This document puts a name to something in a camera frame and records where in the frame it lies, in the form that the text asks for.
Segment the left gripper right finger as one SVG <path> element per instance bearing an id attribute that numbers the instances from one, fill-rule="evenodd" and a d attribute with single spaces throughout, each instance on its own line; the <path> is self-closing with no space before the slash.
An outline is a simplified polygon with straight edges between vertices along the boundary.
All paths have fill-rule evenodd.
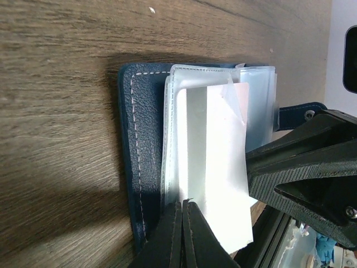
<path id="1" fill-rule="evenodd" d="M 222 248 L 195 202 L 182 207 L 183 267 L 239 267 Z"/>

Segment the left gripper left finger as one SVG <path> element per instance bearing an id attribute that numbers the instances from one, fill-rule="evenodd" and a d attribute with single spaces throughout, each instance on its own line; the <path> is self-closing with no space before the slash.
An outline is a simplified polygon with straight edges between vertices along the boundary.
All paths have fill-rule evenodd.
<path id="1" fill-rule="evenodd" d="M 134 267 L 181 267 L 182 205 L 170 204 L 153 236 L 133 260 Z"/>

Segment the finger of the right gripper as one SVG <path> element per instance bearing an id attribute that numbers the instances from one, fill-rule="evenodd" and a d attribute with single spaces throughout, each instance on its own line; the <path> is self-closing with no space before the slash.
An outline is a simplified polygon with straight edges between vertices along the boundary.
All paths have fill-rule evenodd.
<path id="1" fill-rule="evenodd" d="M 338 110 L 322 109 L 285 136 L 246 153 L 246 163 L 249 168 L 260 168 L 355 139 L 356 117 Z"/>
<path id="2" fill-rule="evenodd" d="M 270 207 L 356 248 L 356 160 L 248 171 L 249 194 Z"/>

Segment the white card grey stripe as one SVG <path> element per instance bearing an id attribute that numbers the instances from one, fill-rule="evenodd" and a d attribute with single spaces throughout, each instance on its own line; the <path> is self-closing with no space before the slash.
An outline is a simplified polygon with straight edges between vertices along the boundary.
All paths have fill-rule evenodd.
<path id="1" fill-rule="evenodd" d="M 227 253 L 253 241 L 245 163 L 248 98 L 247 83 L 177 95 L 180 198 L 198 205 Z"/>

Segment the blue card holder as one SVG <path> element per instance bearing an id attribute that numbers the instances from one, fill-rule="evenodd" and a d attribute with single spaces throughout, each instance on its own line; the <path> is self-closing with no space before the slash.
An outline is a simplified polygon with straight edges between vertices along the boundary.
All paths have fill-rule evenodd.
<path id="1" fill-rule="evenodd" d="M 118 73 L 129 211 L 137 252 L 161 214 L 164 88 L 171 63 L 129 63 Z"/>

